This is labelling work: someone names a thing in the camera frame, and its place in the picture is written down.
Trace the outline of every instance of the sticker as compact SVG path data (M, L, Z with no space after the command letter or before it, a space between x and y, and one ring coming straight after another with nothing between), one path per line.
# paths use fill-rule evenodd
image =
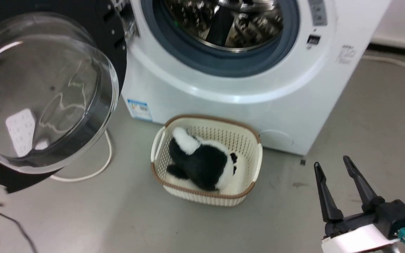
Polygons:
M337 56L336 62L339 64L349 65L354 58L356 50L353 46L343 45L339 56Z
M153 121L151 112L149 111L148 104L145 102L140 102L132 99L127 100L130 115L134 118Z

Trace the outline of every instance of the power cord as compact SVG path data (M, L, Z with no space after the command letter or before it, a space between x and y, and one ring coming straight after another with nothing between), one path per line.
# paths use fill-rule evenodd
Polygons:
M21 226L21 223L19 221L17 221L16 219L10 218L9 216L0 213L0 216L12 221L13 223L15 223L18 227L18 229L20 230L21 234L23 235L23 237L27 240L27 242L29 243L29 246L31 247L32 252L34 253L38 253L37 251L37 247L35 246L34 242L32 241L32 239L29 237L29 235L26 233L26 231L24 230L23 226Z
M107 168L107 166L110 164L110 162L112 160L112 156L113 156L112 142L110 140L110 136L109 136L107 130L104 132L104 135L106 136L107 143L109 145L109 157L108 157L105 165L102 168L100 168L98 171L96 171L93 174L90 174L88 176L78 177L78 178L64 178L64 177L59 177L59 176L55 176L55 175L50 176L50 178L54 179L56 181L60 181L60 182L73 183L73 182L84 181L84 180L90 179L90 178L92 178L94 176L98 176L101 172L103 172Z
M378 62L386 62L391 64L396 64L401 67L405 67L405 62L389 58L389 57L382 57L382 56L362 56L362 59L371 60L371 61L378 61Z

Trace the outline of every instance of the plush panda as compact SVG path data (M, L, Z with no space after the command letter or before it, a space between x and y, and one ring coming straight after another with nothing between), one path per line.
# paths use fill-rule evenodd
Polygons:
M237 156L217 141L191 136L184 128L175 128L170 142L174 164L167 172L179 179L190 179L206 191L225 189L237 167Z

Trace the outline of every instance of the black cable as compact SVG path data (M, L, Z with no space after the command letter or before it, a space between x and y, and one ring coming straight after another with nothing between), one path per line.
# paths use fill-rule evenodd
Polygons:
M32 252L38 253L37 248L34 245L34 242L29 237L29 235L27 235L27 233L24 231L24 228L23 228L23 226L21 226L21 223L19 223L16 219L10 218L9 216L7 216L5 214L0 213L0 216L4 217L4 218L6 218L6 219L8 219L10 221L13 221L18 226L18 229L20 230L23 237L26 238L27 242L31 246Z

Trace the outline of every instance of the front-loading washing machine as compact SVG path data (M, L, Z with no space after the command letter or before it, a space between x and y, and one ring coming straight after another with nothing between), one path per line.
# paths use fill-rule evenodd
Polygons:
M0 184L69 164L133 117L248 123L306 154L390 0L0 0Z
M247 123L306 155L391 0L132 0L122 90L132 117Z

